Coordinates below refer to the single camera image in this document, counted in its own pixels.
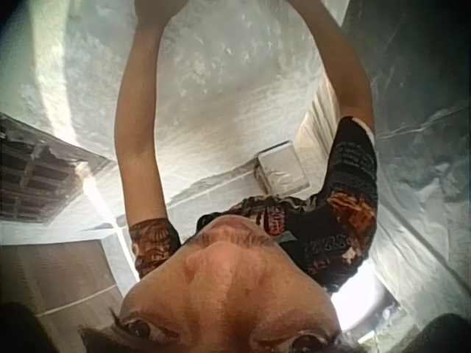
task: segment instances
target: ceiling vent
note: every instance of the ceiling vent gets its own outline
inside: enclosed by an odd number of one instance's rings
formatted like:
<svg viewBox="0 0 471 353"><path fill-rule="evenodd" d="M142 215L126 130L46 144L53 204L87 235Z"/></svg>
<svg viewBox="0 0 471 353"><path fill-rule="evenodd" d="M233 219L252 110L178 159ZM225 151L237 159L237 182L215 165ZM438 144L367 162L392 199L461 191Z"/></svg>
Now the ceiling vent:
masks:
<svg viewBox="0 0 471 353"><path fill-rule="evenodd" d="M258 156L255 178L267 195L286 197L310 187L291 142Z"/></svg>

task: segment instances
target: window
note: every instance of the window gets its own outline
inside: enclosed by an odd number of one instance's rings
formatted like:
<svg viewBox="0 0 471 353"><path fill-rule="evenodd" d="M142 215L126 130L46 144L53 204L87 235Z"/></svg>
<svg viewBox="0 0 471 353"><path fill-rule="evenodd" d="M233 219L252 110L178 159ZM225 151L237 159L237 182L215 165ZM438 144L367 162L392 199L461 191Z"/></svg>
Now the window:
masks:
<svg viewBox="0 0 471 353"><path fill-rule="evenodd" d="M48 224L80 190L104 157L68 145L0 113L0 220Z"/></svg>

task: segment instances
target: wrist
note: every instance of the wrist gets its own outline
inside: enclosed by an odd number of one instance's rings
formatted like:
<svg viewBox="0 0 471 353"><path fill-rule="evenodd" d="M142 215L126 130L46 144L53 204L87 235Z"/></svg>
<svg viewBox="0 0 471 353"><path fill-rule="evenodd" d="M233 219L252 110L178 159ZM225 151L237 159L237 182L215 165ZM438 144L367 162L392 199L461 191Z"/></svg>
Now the wrist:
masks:
<svg viewBox="0 0 471 353"><path fill-rule="evenodd" d="M156 22L139 21L135 29L137 35L148 35L160 37L163 34L166 25Z"/></svg>

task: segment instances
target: nose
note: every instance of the nose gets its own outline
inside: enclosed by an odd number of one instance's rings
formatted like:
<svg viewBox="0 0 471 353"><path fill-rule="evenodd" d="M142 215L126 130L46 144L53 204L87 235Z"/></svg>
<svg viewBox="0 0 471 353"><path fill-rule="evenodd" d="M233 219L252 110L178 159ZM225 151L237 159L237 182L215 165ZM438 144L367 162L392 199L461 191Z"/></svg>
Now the nose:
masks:
<svg viewBox="0 0 471 353"><path fill-rule="evenodd" d="M263 260L249 249L218 241L190 255L186 262L190 281L189 308L197 317L198 331L206 343L218 344L223 331L241 320L248 301L261 289L266 272Z"/></svg>

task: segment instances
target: wooden panel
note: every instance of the wooden panel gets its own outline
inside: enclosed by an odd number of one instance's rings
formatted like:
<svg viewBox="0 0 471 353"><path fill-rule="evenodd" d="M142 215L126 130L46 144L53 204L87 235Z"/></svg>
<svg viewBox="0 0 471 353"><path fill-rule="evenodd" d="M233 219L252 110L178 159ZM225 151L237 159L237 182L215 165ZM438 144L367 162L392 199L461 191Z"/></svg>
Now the wooden panel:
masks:
<svg viewBox="0 0 471 353"><path fill-rule="evenodd" d="M123 297L117 287L55 313L41 316L39 320L60 352L83 353L78 329L93 327L104 329L113 323L110 308L119 312Z"/></svg>
<svg viewBox="0 0 471 353"><path fill-rule="evenodd" d="M99 240L4 246L3 302L28 305L35 313L67 305L115 284Z"/></svg>

